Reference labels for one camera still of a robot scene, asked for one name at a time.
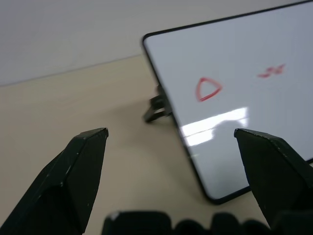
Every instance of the white wall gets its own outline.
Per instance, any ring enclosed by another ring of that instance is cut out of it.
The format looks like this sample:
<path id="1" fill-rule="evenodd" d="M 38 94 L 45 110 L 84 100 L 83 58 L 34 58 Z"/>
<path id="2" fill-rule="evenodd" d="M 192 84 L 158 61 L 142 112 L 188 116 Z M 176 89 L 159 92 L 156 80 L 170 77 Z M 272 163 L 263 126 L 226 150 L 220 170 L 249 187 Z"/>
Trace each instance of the white wall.
<path id="1" fill-rule="evenodd" d="M 0 85 L 141 53 L 149 32 L 297 0 L 1 0 Z"/>

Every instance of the white whiteboard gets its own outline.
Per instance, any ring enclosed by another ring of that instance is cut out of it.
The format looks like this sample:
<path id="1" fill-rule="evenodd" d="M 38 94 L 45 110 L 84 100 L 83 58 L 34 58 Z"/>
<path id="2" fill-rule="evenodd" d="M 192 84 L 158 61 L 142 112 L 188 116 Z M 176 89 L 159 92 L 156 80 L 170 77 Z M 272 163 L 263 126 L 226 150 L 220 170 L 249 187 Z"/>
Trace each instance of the white whiteboard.
<path id="1" fill-rule="evenodd" d="M 211 199 L 248 186 L 235 128 L 282 137 L 305 160 L 312 158 L 312 22 L 309 2 L 145 36 Z"/>

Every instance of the red scribble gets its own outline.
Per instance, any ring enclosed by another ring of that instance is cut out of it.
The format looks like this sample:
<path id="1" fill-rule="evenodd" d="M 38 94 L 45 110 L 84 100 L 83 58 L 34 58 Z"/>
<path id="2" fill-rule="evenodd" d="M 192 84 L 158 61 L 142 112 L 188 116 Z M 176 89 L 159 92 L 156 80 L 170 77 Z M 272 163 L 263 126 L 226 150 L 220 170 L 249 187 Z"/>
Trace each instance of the red scribble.
<path id="1" fill-rule="evenodd" d="M 269 67 L 266 69 L 265 73 L 261 73 L 258 75 L 258 77 L 260 78 L 268 78 L 270 77 L 272 74 L 282 74 L 284 72 L 284 67 L 285 64 L 282 64 L 278 67 Z"/>
<path id="2" fill-rule="evenodd" d="M 203 82 L 208 82 L 208 83 L 212 84 L 213 86 L 216 87 L 216 90 L 213 93 L 211 93 L 209 95 L 206 95 L 205 97 L 201 97 L 200 88 L 201 88 L 201 84 Z M 198 99 L 199 102 L 203 102 L 203 101 L 205 101 L 205 100 L 215 96 L 218 92 L 220 92 L 222 90 L 222 88 L 223 87 L 221 86 L 221 84 L 218 83 L 217 81 L 215 81 L 214 79 L 209 78 L 209 77 L 202 77 L 202 78 L 200 78 L 200 80 L 199 80 L 199 82 L 197 84 L 197 90 L 196 90 L 197 99 Z"/>

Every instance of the wooden table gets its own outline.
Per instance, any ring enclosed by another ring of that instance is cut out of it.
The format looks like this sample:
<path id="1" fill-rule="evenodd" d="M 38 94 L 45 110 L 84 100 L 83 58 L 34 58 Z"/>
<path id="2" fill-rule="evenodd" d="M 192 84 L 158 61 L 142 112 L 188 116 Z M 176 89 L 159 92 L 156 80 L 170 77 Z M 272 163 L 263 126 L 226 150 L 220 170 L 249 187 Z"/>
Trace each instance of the wooden table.
<path id="1" fill-rule="evenodd" d="M 114 211 L 158 210 L 209 227 L 216 212 L 265 219 L 252 193 L 220 206 L 200 191 L 170 118 L 142 120 L 155 83 L 142 56 L 0 87 L 0 224 L 40 170 L 82 131 L 108 127 L 102 177 L 86 230 Z"/>

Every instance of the red triangle drawing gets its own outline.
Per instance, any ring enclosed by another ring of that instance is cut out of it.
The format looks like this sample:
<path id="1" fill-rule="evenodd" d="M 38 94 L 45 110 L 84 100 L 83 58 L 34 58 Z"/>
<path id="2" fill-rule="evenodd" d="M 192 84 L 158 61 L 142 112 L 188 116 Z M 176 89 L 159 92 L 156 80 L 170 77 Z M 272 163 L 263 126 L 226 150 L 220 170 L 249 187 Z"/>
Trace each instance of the red triangle drawing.
<path id="1" fill-rule="evenodd" d="M 201 88 L 201 85 L 204 83 L 204 82 L 208 82 L 210 84 L 212 84 L 214 87 L 216 87 L 216 90 L 211 93 L 211 94 L 208 94 L 204 97 L 201 96 L 200 94 L 200 88 Z M 220 83 L 218 83 L 217 81 L 215 81 L 214 79 L 212 78 L 209 78 L 209 77 L 202 77 L 200 78 L 198 84 L 197 84 L 197 90 L 196 90 L 196 95 L 197 95 L 197 99 L 199 102 L 202 102 L 202 101 L 205 101 L 209 98 L 212 98 L 213 96 L 215 96 L 218 92 L 220 92 L 222 90 L 222 85 Z"/>

